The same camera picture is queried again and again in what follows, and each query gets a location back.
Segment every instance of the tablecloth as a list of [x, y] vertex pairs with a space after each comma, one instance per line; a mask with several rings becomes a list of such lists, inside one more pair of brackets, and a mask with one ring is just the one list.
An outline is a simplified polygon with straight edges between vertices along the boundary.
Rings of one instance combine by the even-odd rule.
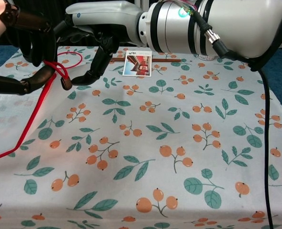
[[[72, 77], [96, 47], [64, 51], [83, 56]], [[20, 149], [0, 159], [0, 229], [268, 228], [260, 75], [241, 62], [153, 56], [181, 62], [153, 63], [152, 77], [124, 77], [123, 63], [110, 63], [96, 83], [61, 95], [55, 80]], [[37, 69], [18, 51], [0, 75]], [[39, 93], [0, 95], [0, 149], [15, 145], [7, 130], [23, 128]], [[270, 93], [269, 192], [282, 229], [282, 106]]]

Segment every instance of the chopstick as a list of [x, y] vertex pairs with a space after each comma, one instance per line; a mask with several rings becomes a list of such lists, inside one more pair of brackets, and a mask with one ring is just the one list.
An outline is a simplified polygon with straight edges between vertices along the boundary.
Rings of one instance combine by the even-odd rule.
[[[111, 62], [125, 62], [125, 58], [114, 57]], [[152, 59], [152, 62], [181, 62], [181, 59]]]

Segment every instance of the robotic hand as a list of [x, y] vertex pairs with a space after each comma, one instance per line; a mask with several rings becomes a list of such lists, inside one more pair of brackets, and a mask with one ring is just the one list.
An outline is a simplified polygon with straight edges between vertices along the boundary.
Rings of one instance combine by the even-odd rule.
[[[20, 10], [0, 0], [0, 36], [6, 36], [19, 47], [23, 56], [34, 66], [43, 60], [52, 62], [56, 57], [56, 42], [50, 22], [41, 14]], [[36, 74], [21, 81], [0, 76], [0, 94], [24, 95], [41, 88], [54, 74], [54, 69], [43, 66]]]
[[[100, 46], [91, 68], [74, 78], [73, 85], [98, 80], [120, 43], [125, 42], [157, 52], [218, 55], [247, 62], [256, 71], [282, 47], [282, 0], [159, 0], [148, 12], [126, 1], [76, 3], [66, 9], [65, 20], [54, 30], [42, 16], [22, 12], [0, 0], [0, 35], [9, 26], [7, 33], [13, 44], [35, 66], [42, 60], [56, 60], [59, 41], [94, 37]], [[44, 66], [20, 82], [0, 76], [0, 93], [30, 93], [53, 73]], [[11, 89], [12, 85], [19, 87], [19, 92]]]

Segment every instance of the red cable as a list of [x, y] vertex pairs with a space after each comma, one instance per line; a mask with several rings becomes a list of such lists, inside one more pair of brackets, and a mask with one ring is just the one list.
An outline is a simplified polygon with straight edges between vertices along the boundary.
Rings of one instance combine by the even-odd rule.
[[[58, 62], [47, 62], [47, 61], [44, 61], [44, 63], [45, 63], [45, 65], [48, 65], [48, 66], [54, 68], [61, 75], [61, 77], [63, 77], [64, 79], [68, 79], [69, 75], [68, 75], [67, 69], [73, 68], [73, 67], [79, 65], [82, 62], [83, 57], [78, 52], [62, 52], [62, 53], [59, 53], [58, 56], [62, 55], [64, 53], [74, 53], [74, 54], [77, 54], [77, 55], [79, 55], [81, 57], [81, 59], [80, 59], [80, 61], [77, 64], [75, 64], [75, 65], [73, 65], [71, 67], [68, 67], [68, 68], [65, 68], [62, 64], [60, 64]], [[53, 76], [46, 82], [46, 84], [45, 84], [44, 88], [42, 89], [42, 92], [41, 92], [41, 94], [40, 94], [40, 96], [38, 98], [36, 106], [35, 106], [32, 114], [30, 116], [30, 119], [28, 120], [25, 128], [23, 129], [22, 134], [21, 134], [21, 136], [20, 136], [16, 146], [13, 149], [0, 154], [0, 158], [4, 157], [6, 155], [9, 155], [10, 153], [13, 153], [14, 151], [16, 151], [20, 147], [20, 145], [22, 144], [24, 138], [26, 137], [30, 127], [32, 126], [32, 123], [33, 123], [33, 121], [34, 121], [34, 119], [35, 119], [35, 117], [37, 115], [37, 112], [39, 111], [39, 109], [40, 109], [40, 107], [41, 107], [41, 105], [42, 105], [42, 103], [43, 103], [47, 93], [49, 92], [49, 89], [51, 88], [52, 82], [54, 81], [55, 78], [56, 78], [56, 74], [53, 74]]]
[[71, 66], [71, 67], [68, 67], [68, 68], [66, 68], [66, 69], [74, 68], [74, 67], [78, 66], [78, 65], [83, 61], [83, 56], [82, 56], [81, 54], [79, 54], [78, 52], [61, 52], [61, 53], [59, 53], [58, 55], [68, 54], [68, 53], [77, 54], [77, 55], [80, 56], [81, 59], [80, 59], [80, 61], [79, 61], [78, 63], [76, 63], [75, 65], [73, 65], [73, 66]]

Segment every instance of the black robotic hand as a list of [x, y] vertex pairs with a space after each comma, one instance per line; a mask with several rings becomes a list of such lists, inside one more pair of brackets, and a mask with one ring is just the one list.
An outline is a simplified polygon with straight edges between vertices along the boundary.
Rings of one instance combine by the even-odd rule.
[[[42, 15], [21, 10], [6, 0], [0, 21], [6, 26], [10, 43], [21, 49], [24, 58], [38, 67], [43, 60], [57, 59], [55, 34], [50, 22]], [[43, 66], [34, 76], [20, 81], [0, 76], [0, 94], [24, 95], [41, 88], [54, 74], [50, 66]]]

